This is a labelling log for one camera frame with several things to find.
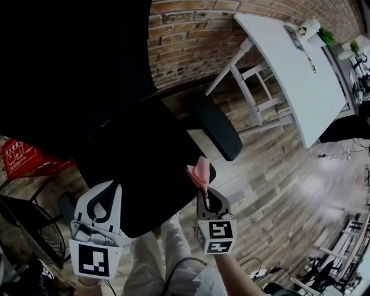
brick wall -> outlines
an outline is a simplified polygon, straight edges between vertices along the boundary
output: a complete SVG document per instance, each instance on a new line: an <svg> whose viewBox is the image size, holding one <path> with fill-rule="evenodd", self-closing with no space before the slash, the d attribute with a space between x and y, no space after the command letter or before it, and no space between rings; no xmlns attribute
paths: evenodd
<svg viewBox="0 0 370 296"><path fill-rule="evenodd" d="M316 18L338 42L345 42L365 32L360 9L357 0L153 0L148 40L151 73L159 89L219 73L246 37L232 19L235 12L295 24ZM252 50L241 66L261 60Z"/></svg>

white pants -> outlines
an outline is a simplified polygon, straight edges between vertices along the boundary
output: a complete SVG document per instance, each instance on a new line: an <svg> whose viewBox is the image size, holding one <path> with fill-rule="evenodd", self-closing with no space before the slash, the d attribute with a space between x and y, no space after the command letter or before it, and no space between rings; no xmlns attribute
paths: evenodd
<svg viewBox="0 0 370 296"><path fill-rule="evenodd" d="M166 271L164 272L157 239L152 232L133 239L131 254L134 257L134 264L123 289L124 296L160 296L165 285L164 279L167 280L175 265L181 259L191 257L190 247L177 215L162 224L161 233L165 250ZM199 262L193 260L182 262L172 275L167 295L193 296L201 284L202 286L209 284L209 288L207 287L206 290L217 286L218 290L222 290L222 294L219 295L226 295L218 272L218 276L207 276L206 282L209 283L204 284L204 280L194 280L201 273L202 268L203 266Z"/></svg>

red box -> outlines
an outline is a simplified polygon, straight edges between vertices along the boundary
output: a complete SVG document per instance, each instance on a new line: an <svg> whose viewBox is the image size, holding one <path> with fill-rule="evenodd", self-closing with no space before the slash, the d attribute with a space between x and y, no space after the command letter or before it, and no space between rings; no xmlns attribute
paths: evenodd
<svg viewBox="0 0 370 296"><path fill-rule="evenodd" d="M18 140L10 139L1 149L8 179L35 176L56 176L75 164L42 153L39 149Z"/></svg>

chair backrest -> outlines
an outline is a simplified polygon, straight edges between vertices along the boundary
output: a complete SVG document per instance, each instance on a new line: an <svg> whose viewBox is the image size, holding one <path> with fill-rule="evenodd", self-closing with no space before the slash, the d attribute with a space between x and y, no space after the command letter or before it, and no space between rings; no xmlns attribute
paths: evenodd
<svg viewBox="0 0 370 296"><path fill-rule="evenodd" d="M58 226L40 206L0 195L0 213L21 228L31 250L43 261L63 267L65 243Z"/></svg>

white desk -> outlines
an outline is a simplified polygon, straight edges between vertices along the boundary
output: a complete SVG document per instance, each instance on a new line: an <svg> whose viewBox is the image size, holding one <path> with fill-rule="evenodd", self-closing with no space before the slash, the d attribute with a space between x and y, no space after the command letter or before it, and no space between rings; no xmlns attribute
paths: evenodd
<svg viewBox="0 0 370 296"><path fill-rule="evenodd" d="M311 147L334 121L346 103L334 71L322 49L313 47L307 41L301 42L316 68L316 73L314 73L306 54L296 49L283 28L286 23L250 14L235 14L234 19L246 31L248 38L240 46L236 56L206 91L206 95L215 88L228 71L231 71L259 125L259 127L247 129L240 134L250 134L296 122L304 146ZM239 73L235 64L253 45L256 45L264 56L265 63L245 73ZM279 82L294 118L285 116L270 123L263 122L261 111L281 101L281 98L271 98L258 74L259 71L267 67L271 68ZM246 87L244 80L254 74L257 75L267 91L270 99L267 104L257 106Z"/></svg>

